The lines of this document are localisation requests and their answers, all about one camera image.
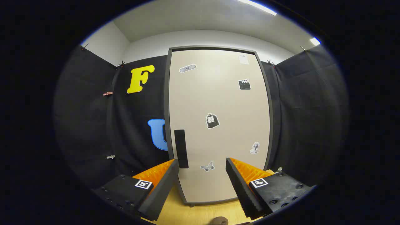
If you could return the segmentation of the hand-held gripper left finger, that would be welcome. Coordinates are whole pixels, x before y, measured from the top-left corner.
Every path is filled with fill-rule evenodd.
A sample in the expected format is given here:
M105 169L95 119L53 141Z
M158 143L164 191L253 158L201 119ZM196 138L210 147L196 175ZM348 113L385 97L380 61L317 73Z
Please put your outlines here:
M93 191L132 218L157 221L178 172L178 161L172 159L134 176L118 175Z

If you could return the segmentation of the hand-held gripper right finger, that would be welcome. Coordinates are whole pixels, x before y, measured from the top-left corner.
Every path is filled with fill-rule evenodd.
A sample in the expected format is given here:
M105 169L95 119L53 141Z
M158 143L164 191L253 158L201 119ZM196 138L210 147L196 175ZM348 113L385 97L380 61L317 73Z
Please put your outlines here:
M278 214L313 191L283 171L263 171L232 157L226 158L226 172L246 217L252 220Z

